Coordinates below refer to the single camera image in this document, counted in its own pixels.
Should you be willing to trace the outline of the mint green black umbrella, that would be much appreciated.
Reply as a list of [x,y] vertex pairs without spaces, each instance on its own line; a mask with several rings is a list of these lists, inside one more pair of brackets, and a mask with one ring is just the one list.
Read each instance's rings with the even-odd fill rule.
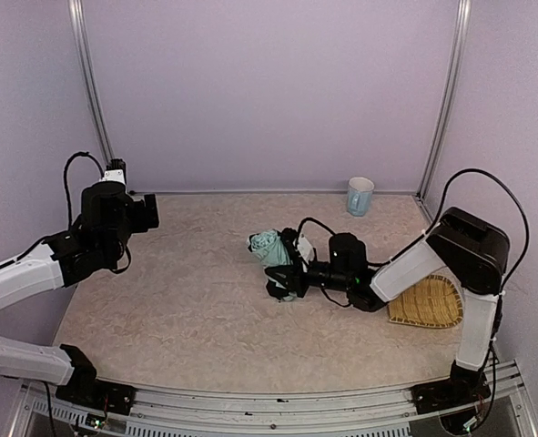
[[[286,266],[289,280],[290,269],[293,266],[289,255],[280,240],[280,233],[275,229],[266,230],[250,235],[248,238],[248,251],[260,262],[263,269],[266,267]],[[293,299],[277,299],[279,301],[292,301]]]

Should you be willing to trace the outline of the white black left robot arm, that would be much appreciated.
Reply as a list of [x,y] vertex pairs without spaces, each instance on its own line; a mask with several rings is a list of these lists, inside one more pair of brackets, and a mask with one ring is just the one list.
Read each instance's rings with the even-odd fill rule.
[[[128,242],[157,228],[157,199],[132,198],[123,183],[99,181],[82,193],[81,213],[66,230],[44,236],[0,263],[0,310],[38,294],[69,288],[100,270],[126,272]],[[55,386],[92,383],[96,369],[76,346],[47,347],[0,336],[0,376]]]

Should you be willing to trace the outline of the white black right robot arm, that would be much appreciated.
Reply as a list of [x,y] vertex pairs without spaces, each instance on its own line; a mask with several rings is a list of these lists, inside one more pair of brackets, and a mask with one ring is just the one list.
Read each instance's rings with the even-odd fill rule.
[[456,208],[448,208],[437,224],[410,247],[375,269],[366,245],[348,232],[333,233],[329,258],[316,250],[298,229],[277,234],[288,260],[266,267],[269,294],[279,300],[303,297],[308,288],[342,291],[349,304],[375,312],[423,279],[447,269],[459,282],[462,339],[452,368],[478,372],[494,335],[510,240],[502,229]]

